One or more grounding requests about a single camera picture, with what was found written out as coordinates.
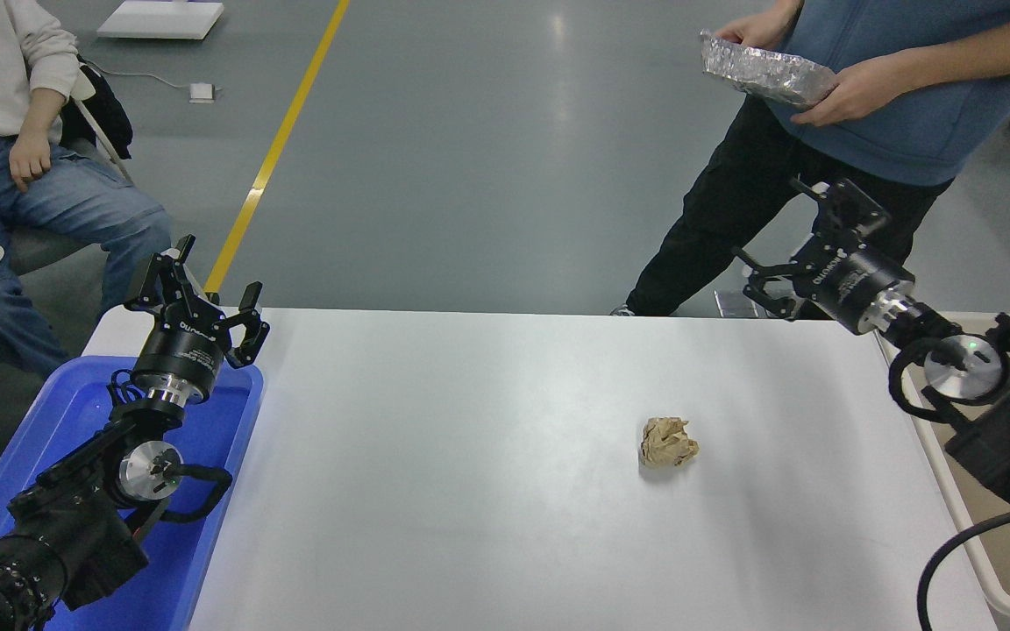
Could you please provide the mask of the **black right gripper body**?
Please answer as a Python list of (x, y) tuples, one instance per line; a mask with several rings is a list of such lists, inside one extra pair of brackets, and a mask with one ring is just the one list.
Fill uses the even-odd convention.
[(808, 299), (853, 334), (877, 328), (881, 296), (910, 293), (914, 276), (866, 244), (822, 246), (808, 275)]

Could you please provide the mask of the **person's left hand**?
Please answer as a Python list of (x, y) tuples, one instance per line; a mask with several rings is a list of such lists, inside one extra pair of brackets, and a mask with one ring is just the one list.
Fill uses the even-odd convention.
[(889, 56), (858, 61), (838, 73), (836, 87), (820, 103), (793, 115), (791, 123), (825, 127), (869, 116), (898, 96), (897, 82), (891, 80), (897, 69)]
[(45, 131), (21, 131), (13, 140), (8, 168), (17, 191), (24, 193), (31, 184), (50, 171), (50, 144)]

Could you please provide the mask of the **person's right hand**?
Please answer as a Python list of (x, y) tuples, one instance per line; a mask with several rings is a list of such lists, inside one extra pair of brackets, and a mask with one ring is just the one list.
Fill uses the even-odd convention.
[(774, 1), (762, 11), (730, 20), (714, 36), (742, 46), (774, 49), (796, 25), (802, 7), (803, 1)]

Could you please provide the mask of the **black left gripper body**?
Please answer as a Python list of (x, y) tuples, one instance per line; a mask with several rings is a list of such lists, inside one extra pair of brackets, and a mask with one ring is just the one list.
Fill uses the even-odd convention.
[(224, 315), (200, 313), (191, 321), (168, 321), (163, 312), (155, 310), (152, 317), (152, 332), (132, 369), (132, 383), (145, 392), (179, 380), (194, 392), (211, 392), (224, 362), (221, 334), (213, 326)]

